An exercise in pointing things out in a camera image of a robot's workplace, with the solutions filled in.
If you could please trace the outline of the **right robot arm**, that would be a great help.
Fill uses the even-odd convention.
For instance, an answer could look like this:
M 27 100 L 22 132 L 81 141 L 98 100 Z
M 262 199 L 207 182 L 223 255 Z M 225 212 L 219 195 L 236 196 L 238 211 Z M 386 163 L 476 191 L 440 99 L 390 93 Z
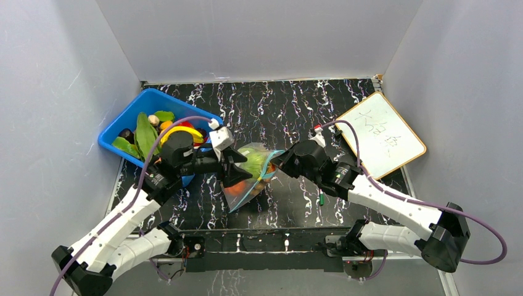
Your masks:
M 271 164 L 287 176 L 303 176 L 327 195 L 373 209 L 398 224 L 382 225 L 358 220 L 349 232 L 324 244 L 332 257 L 364 255 L 371 250 L 391 250 L 421 257 L 436 269 L 454 273 L 470 238 L 467 222 L 448 204 L 439 210 L 384 186 L 378 189 L 354 161 L 338 162 L 314 140 L 294 144 L 273 157 Z

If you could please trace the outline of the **green cabbage toy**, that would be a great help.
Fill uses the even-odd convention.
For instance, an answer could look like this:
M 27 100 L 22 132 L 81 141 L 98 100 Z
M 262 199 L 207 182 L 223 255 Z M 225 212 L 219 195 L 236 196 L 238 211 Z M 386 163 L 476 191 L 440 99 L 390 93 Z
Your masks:
M 252 178 L 257 179 L 260 175 L 275 171 L 275 166 L 270 163 L 267 164 L 266 170 L 263 169 L 265 162 L 268 160 L 269 154 L 271 153 L 270 151 L 265 149 L 260 150 L 255 147 L 243 147 L 238 151 L 247 157 L 247 161 L 240 163 L 240 167 L 252 174 Z

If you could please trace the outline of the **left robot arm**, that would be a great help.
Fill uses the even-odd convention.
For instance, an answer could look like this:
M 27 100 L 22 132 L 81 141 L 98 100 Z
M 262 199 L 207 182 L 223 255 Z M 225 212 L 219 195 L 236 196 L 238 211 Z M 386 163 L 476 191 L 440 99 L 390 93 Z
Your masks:
M 159 154 L 147 158 L 137 185 L 121 203 L 73 245 L 53 251 L 59 279 L 77 295 L 104 295 L 117 277 L 141 262 L 162 254 L 181 255 L 184 236 L 168 222 L 131 242 L 125 239 L 182 188 L 184 176 L 215 173 L 228 187 L 251 177 L 238 167 L 247 158 L 233 149 L 229 129 L 218 127 L 209 136 L 210 142 L 197 149 L 185 131 L 171 129 L 160 138 Z

